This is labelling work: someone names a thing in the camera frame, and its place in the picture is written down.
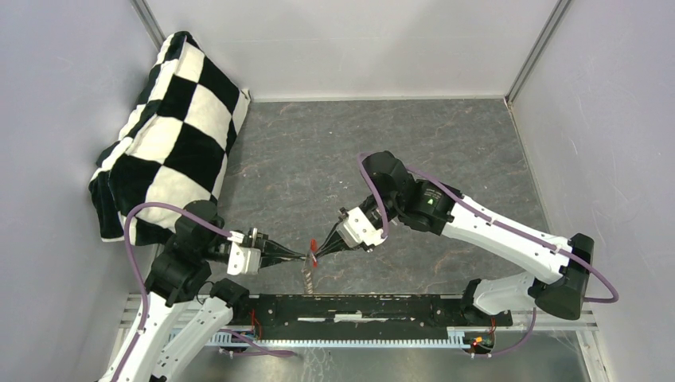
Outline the red key tag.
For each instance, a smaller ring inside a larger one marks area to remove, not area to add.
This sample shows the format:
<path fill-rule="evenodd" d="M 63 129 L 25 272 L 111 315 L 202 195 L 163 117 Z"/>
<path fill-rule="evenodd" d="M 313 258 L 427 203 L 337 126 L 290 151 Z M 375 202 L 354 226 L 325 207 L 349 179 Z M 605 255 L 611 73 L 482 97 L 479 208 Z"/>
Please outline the red key tag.
<path fill-rule="evenodd" d="M 310 240 L 310 250 L 309 250 L 309 255 L 308 255 L 308 260 L 310 261 L 310 264 L 312 267 L 317 267 L 318 266 L 318 261 L 317 261 L 317 254 L 318 251 L 318 245 L 316 242 L 316 239 L 311 239 Z"/>

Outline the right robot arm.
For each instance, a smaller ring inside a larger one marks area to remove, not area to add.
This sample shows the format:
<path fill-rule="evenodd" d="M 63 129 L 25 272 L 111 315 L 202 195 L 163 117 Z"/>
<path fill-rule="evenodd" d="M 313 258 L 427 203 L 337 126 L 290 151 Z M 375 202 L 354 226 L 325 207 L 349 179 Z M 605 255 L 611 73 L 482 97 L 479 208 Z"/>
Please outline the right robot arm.
<path fill-rule="evenodd" d="M 479 325 L 507 310 L 534 307 L 557 318 L 577 320 L 586 298 L 595 242 L 537 231 L 486 209 L 439 181 L 415 178 L 389 151 L 363 156 L 361 172 L 371 189 L 357 207 L 341 210 L 316 256 L 337 251 L 369 251 L 386 238 L 394 220 L 413 231 L 461 240 L 522 268 L 502 279 L 475 279 L 465 288 L 459 312 Z"/>

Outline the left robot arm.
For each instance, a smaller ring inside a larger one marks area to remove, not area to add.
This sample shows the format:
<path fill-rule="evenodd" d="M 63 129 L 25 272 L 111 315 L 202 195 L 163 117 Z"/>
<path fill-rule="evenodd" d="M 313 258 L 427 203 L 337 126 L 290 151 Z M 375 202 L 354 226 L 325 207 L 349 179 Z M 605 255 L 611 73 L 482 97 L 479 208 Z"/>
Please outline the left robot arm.
<path fill-rule="evenodd" d="M 150 239 L 146 240 L 142 236 L 146 224 L 137 215 L 155 209 L 173 213 L 177 219 L 166 234 L 151 225 Z M 102 376 L 103 381 L 168 381 L 185 369 L 220 327 L 248 318 L 248 290 L 222 279 L 213 284 L 197 316 L 173 340 L 167 340 L 174 323 L 208 282 L 212 262 L 227 264 L 233 275 L 246 275 L 262 267 L 306 258 L 255 231 L 225 229 L 211 201 L 194 201 L 183 208 L 146 202 L 132 208 L 127 217 L 102 209 L 97 212 L 103 240 L 124 242 L 141 288 L 141 306 L 132 330 Z M 133 248 L 148 242 L 163 243 L 164 247 L 148 276 L 143 277 Z"/>

